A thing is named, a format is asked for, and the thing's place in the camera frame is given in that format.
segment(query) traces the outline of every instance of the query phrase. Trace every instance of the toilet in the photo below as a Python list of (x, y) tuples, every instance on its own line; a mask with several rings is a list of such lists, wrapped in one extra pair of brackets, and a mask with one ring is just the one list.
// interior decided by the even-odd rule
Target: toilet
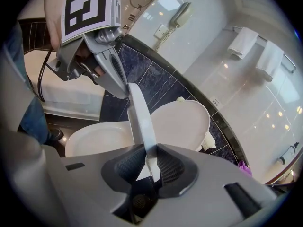
[[(210, 115), (199, 102), (181, 100), (156, 109), (151, 121), (158, 143), (200, 151), (209, 130)], [(65, 156), (97, 154), (133, 144), (129, 121), (98, 123), (73, 133), (66, 143)]]

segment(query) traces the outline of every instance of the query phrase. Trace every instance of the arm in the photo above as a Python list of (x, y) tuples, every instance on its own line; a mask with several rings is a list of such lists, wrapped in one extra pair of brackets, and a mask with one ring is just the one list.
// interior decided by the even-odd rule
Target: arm
[(52, 47), (57, 50), (61, 42), (61, 10), (64, 0), (44, 0), (45, 19)]

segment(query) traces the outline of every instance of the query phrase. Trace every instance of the wall-mounted phone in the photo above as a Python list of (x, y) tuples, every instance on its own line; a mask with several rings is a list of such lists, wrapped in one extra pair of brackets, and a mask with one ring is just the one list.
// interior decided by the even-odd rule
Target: wall-mounted phone
[(188, 21), (188, 19), (192, 16), (193, 12), (194, 9), (191, 2), (185, 2), (181, 5), (178, 12), (169, 22), (171, 28), (167, 32), (163, 33), (163, 37), (157, 43), (155, 51), (159, 51), (161, 45), (171, 36), (172, 33), (175, 32), (178, 27), (183, 26)]

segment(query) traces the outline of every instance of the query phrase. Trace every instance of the toilet seat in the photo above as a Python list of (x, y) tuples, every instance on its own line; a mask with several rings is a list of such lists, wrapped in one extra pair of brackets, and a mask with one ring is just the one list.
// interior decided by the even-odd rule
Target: toilet seat
[[(151, 114), (158, 143), (202, 149), (210, 126), (207, 109), (197, 101), (171, 102)], [(134, 144), (128, 121), (87, 126), (73, 133), (65, 146), (65, 156), (83, 156), (128, 147)]]

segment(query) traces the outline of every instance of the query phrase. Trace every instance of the towel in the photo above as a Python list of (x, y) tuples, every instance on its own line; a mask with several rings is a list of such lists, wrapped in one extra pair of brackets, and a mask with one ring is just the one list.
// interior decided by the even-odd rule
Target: towel
[(215, 139), (213, 138), (213, 136), (208, 131), (207, 134), (206, 134), (205, 140), (202, 143), (203, 149), (208, 150), (209, 148), (216, 148), (215, 143), (216, 143)]
[(228, 47), (228, 50), (231, 50), (232, 53), (237, 55), (240, 59), (243, 59), (257, 41), (258, 35), (257, 32), (243, 27)]
[(273, 80), (276, 69), (280, 66), (284, 51), (268, 41), (257, 63), (258, 73), (268, 82)]

